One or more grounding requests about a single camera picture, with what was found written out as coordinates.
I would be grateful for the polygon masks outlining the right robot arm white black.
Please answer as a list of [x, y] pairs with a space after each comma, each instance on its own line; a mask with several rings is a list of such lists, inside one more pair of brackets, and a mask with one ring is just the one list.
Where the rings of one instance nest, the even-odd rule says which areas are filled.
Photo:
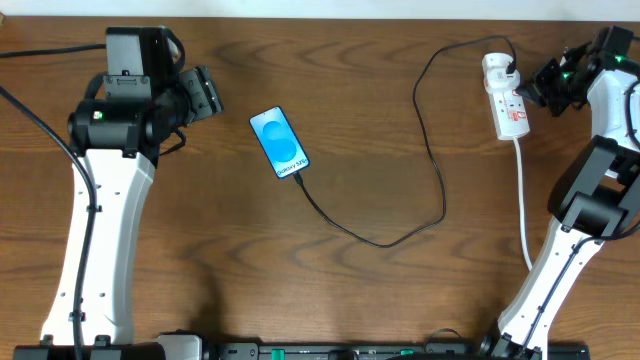
[[493, 53], [483, 59], [494, 116], [522, 120], [523, 100], [553, 116], [568, 107], [591, 109], [591, 140], [551, 191], [541, 253], [501, 313], [496, 335], [481, 343], [484, 356], [549, 358], [549, 329], [584, 266], [605, 243], [639, 230], [639, 65], [628, 56], [636, 39], [629, 29], [605, 27], [526, 81], [515, 58]]

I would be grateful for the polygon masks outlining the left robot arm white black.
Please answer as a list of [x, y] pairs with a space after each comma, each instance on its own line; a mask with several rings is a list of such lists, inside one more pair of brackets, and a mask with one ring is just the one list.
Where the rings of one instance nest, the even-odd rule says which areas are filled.
[[145, 200], [167, 140], [223, 110], [208, 70], [185, 68], [167, 27], [110, 27], [106, 71], [88, 84], [60, 146], [74, 172], [62, 273], [39, 342], [18, 359], [212, 359], [201, 335], [177, 330], [137, 342], [133, 271]]

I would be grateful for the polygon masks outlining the blue Galaxy smartphone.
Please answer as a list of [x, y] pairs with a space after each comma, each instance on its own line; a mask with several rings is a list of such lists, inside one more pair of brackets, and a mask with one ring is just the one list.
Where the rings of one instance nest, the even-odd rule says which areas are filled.
[[275, 106], [249, 120], [275, 175], [284, 179], [307, 168], [310, 160], [281, 107]]

